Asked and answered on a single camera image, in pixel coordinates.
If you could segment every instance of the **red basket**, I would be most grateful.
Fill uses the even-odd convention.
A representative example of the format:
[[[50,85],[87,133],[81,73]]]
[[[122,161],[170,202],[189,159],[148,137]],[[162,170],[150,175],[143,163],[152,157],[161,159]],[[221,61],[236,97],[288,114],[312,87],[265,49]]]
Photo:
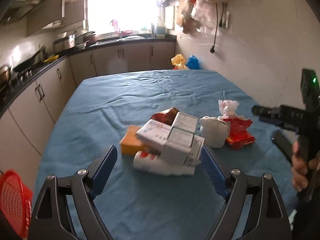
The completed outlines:
[[[12,170],[0,177],[0,209],[12,228],[26,238],[31,220],[32,191]]]

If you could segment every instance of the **black countertop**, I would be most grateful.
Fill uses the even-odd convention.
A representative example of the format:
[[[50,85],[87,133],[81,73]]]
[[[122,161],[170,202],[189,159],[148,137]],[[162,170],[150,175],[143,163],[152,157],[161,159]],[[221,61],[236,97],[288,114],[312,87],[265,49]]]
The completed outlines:
[[[44,72],[61,62],[62,60],[66,59],[67,57],[83,53],[86,51],[91,51],[94,49],[100,49],[110,46],[116,45],[124,45],[124,44],[134,44],[134,43],[144,43],[144,42],[175,42],[176,36],[167,34],[164,38],[152,38],[150,34],[139,34],[139,36],[145,36],[145,39],[129,39],[129,40],[107,40],[103,42],[96,43],[90,47],[87,47],[82,50],[71,49],[65,53],[61,53],[60,57],[55,60],[54,62],[47,63],[47,64],[38,64],[32,68],[32,76],[29,76],[23,80],[23,82],[19,83],[13,87],[8,93],[5,94],[4,97],[0,98],[0,118],[4,114],[4,112],[9,108],[12,102],[33,82],[35,81],[40,75]]]

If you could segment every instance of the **finger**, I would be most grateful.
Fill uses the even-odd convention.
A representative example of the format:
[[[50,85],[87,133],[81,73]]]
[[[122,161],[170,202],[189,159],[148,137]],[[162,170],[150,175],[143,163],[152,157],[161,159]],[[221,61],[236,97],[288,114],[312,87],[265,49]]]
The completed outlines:
[[[310,169],[312,170],[316,170],[317,166],[318,166],[319,160],[317,158],[312,159],[311,161],[309,161],[308,166]]]
[[[298,142],[295,142],[292,145],[292,152],[294,155],[298,155],[298,153],[299,153],[299,143]]]
[[[301,175],[307,174],[308,167],[302,158],[298,157],[297,155],[292,155],[291,162],[292,162],[292,168],[294,170],[296,170]]]
[[[305,176],[296,172],[294,168],[291,169],[292,171],[292,184],[298,191],[305,189],[308,186],[308,180]]]

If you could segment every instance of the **wall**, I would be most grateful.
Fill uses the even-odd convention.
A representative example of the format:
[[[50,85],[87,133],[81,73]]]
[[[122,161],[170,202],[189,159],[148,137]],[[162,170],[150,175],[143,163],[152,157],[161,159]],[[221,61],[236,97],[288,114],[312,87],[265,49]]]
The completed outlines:
[[[219,30],[216,53],[177,32],[176,51],[198,57],[260,104],[303,107],[301,69],[320,77],[320,23],[305,0],[230,0],[230,29]]]
[[[39,44],[46,45],[47,51],[53,54],[53,33],[42,33],[27,37],[27,19],[24,18],[10,25],[0,27],[0,66],[16,66],[39,50]]]

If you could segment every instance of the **metal screw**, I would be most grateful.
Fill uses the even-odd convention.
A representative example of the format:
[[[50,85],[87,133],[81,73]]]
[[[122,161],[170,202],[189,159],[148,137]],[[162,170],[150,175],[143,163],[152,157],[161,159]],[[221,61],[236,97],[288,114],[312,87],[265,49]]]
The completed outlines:
[[[241,171],[238,170],[238,169],[232,169],[231,172],[232,172],[233,175],[239,175],[241,173]]]
[[[50,174],[50,175],[48,175],[47,179],[48,179],[48,180],[52,180],[52,179],[54,179],[54,174]]]
[[[81,170],[78,171],[78,174],[79,175],[84,175],[84,174],[86,174],[86,172],[87,172],[86,169],[81,169]]]
[[[264,174],[264,177],[265,177],[266,179],[272,179],[272,176],[271,176],[269,173],[265,173],[265,174]]]

